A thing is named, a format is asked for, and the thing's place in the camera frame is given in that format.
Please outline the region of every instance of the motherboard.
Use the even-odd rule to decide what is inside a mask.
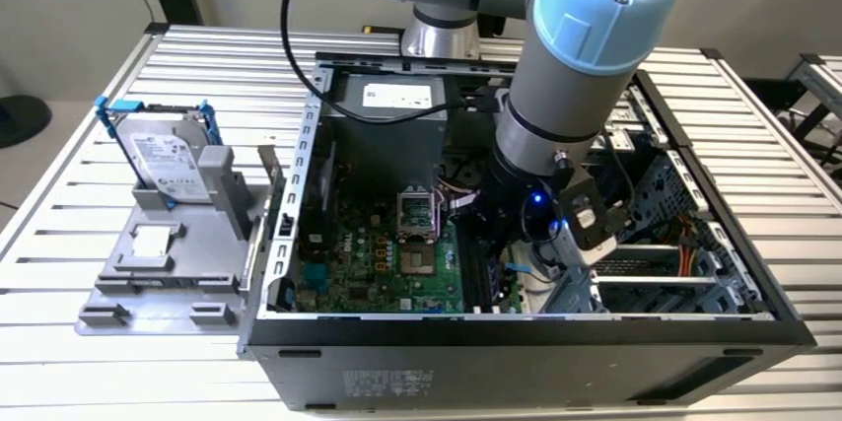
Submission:
[[[402,218],[422,227],[432,220],[424,202],[409,204]],[[445,224],[429,244],[400,236],[393,203],[341,200],[337,216],[333,250],[304,262],[300,311],[464,313],[456,226]]]

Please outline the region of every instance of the open computer tower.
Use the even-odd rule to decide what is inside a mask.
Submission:
[[[608,206],[624,193],[612,149],[632,177],[617,247],[592,267],[525,243],[489,260],[456,209],[513,73],[318,55],[316,84],[366,115],[484,106],[373,127],[309,97],[241,327],[292,409],[689,404],[815,345],[642,71],[582,170]]]

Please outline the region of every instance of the gray wall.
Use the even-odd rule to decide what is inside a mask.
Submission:
[[[157,0],[151,0],[162,18]],[[278,28],[281,0],[199,0],[210,25]],[[662,44],[720,48],[744,74],[781,75],[799,52],[842,53],[837,0],[680,0]],[[149,21],[142,0],[0,0],[0,92],[90,100]],[[358,32],[401,27],[412,6],[390,0],[294,0],[293,26]],[[510,22],[508,35],[522,35]]]
[[[142,0],[0,0],[0,9],[0,93],[93,100],[149,23]]]

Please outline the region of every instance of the slotted metal workbench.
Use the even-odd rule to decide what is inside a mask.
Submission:
[[[294,35],[293,41],[306,69],[316,51],[400,51],[392,35]],[[516,40],[486,40],[484,56],[514,61],[520,46]],[[235,166],[249,179],[263,179],[255,147],[274,143],[289,163],[305,98],[282,57],[274,32],[173,27],[166,35],[143,37],[106,96],[174,105],[209,99],[234,145]],[[404,417],[842,419],[840,189],[725,61],[698,50],[661,48],[642,67],[819,347],[688,410],[412,412]],[[281,419],[285,405],[257,363],[237,359],[234,337],[74,333],[78,310],[133,209],[133,182],[91,113],[0,235],[0,407],[21,407],[0,412],[0,418]]]

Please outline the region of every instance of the label sticker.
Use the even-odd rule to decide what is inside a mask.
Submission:
[[[187,142],[175,135],[134,133],[141,163],[155,187],[177,201],[209,199],[199,167]]]
[[[433,370],[345,370],[345,392],[353,397],[428,396]]]
[[[432,108],[433,87],[413,84],[368,84],[364,107]]]

